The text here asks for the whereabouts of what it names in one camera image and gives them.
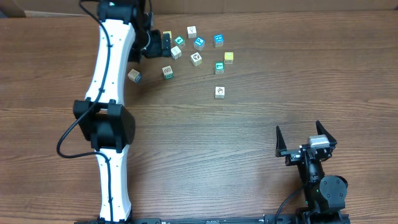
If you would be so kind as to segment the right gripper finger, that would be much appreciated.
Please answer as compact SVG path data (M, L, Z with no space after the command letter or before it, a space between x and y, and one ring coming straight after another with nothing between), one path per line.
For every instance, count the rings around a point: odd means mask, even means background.
M276 148L275 148L275 156L280 157L284 155L284 152L287 150L287 146L285 145L285 141L279 126L276 126Z
M318 135L325 135L330 143L330 148L334 149L337 145L337 140L323 127L319 120L317 120L315 124Z

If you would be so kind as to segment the white block green edge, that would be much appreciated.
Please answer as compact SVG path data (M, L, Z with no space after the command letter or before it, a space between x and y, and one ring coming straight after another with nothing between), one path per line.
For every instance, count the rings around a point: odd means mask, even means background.
M166 67L163 67L162 71L163 71L163 74L164 74L164 78L166 80L171 79L171 78L174 77L174 72L173 72L172 67L170 65L166 66Z

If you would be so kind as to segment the white block blue edge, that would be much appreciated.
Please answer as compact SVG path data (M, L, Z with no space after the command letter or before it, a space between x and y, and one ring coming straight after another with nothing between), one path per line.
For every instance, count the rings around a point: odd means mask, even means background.
M135 83L139 83L140 80L141 80L141 78L142 78L141 73L138 72L138 71L135 70L135 69L131 69L130 72L127 74L127 76L128 76L128 78L129 78L130 80L132 80L132 81L135 82Z

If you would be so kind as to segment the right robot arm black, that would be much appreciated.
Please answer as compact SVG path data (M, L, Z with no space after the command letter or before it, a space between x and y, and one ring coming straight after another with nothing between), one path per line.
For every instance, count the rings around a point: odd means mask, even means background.
M339 175L325 175L322 162L332 157L337 140L316 122L317 135L310 136L308 143L298 149L288 150L280 128L276 127L276 157L284 157L286 166L297 166L302 186L291 193L278 208L274 223L349 223L343 215L348 182ZM287 202L300 192L304 193L306 206L296 209L292 215L282 216Z

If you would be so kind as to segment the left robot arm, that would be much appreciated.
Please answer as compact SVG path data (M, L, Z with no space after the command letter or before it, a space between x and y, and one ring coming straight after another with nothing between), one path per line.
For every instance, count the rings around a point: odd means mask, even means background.
M101 209L95 223L132 223L127 189L127 155L136 122L124 106L129 62L171 56L168 34L153 28L150 1L98 1L99 47L93 79L73 114L97 159Z

